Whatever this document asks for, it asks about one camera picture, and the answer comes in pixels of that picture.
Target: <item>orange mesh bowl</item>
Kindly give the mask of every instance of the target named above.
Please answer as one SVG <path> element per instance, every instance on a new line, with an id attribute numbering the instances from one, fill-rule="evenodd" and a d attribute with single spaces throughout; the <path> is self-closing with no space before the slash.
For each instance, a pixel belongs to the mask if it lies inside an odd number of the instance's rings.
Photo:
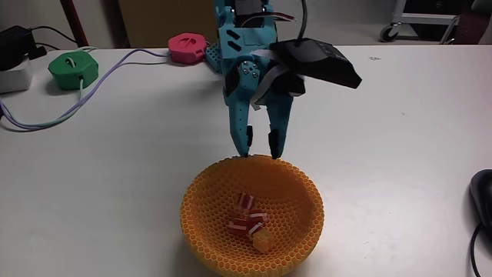
<path id="1" fill-rule="evenodd" d="M 246 235 L 227 224 L 238 217 L 240 192 L 258 198 L 270 214 L 266 229 L 275 247 L 261 254 Z M 192 252 L 222 276 L 282 276 L 303 262 L 323 229 L 323 202 L 314 183 L 298 168 L 263 155 L 215 163 L 188 187 L 181 204 L 181 228 Z"/>

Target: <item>table surface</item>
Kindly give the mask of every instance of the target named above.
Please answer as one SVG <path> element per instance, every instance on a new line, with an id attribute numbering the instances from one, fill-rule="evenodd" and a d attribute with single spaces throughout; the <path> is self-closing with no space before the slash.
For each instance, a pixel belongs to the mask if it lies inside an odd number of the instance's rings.
<path id="1" fill-rule="evenodd" d="M 308 78 L 292 108 L 283 159 L 317 185 L 325 219 L 289 276 L 471 276 L 468 186 L 492 166 L 492 47 L 339 49 L 360 88 Z M 127 52 L 91 54 L 104 73 Z M 24 122 L 76 102 L 47 70 L 59 54 L 33 61 L 28 91 L 2 96 Z M 67 122 L 0 128 L 0 275 L 215 276 L 188 250 L 179 207 L 201 170 L 237 155 L 221 87 L 205 63 L 125 65 Z M 269 153 L 265 109 L 249 121 L 251 153 Z M 487 275 L 482 239 L 476 251 Z"/>

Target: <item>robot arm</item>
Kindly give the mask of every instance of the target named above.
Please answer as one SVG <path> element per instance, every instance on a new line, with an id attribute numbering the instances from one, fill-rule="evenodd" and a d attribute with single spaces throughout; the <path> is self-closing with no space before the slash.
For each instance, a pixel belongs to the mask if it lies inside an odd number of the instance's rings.
<path id="1" fill-rule="evenodd" d="M 220 42 L 205 56 L 210 66 L 224 75 L 231 137 L 241 157 L 248 157 L 253 140 L 253 127 L 248 126 L 249 105 L 267 107 L 268 142 L 276 159 L 284 151 L 293 97 L 305 93 L 299 75 L 351 88 L 361 83 L 352 64 L 328 43 L 302 38 L 303 31 L 297 40 L 277 42 L 274 18 L 265 16 L 265 12 L 273 12 L 268 2 L 215 0 Z M 258 50 L 273 51 L 275 57 L 256 55 Z"/>

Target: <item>black mouse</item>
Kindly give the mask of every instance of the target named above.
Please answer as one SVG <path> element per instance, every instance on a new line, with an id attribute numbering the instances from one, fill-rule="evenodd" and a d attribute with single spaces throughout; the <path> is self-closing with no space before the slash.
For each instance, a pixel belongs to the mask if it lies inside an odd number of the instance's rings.
<path id="1" fill-rule="evenodd" d="M 470 190 L 484 231 L 492 239 L 492 169 L 475 174 L 471 179 Z"/>

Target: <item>floor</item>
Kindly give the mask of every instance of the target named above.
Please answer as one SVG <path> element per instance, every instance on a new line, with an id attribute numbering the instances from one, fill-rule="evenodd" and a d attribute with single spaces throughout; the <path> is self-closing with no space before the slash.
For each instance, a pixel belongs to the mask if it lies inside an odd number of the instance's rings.
<path id="1" fill-rule="evenodd" d="M 379 45 L 381 30 L 390 24 L 395 0 L 307 0 L 308 21 L 305 36 L 333 45 Z M 297 23 L 279 22 L 280 40 L 298 36 L 302 22 L 301 0 L 271 0 L 276 12 L 293 15 Z M 391 44 L 437 44 L 417 38 L 409 25 L 404 25 L 398 39 Z"/>

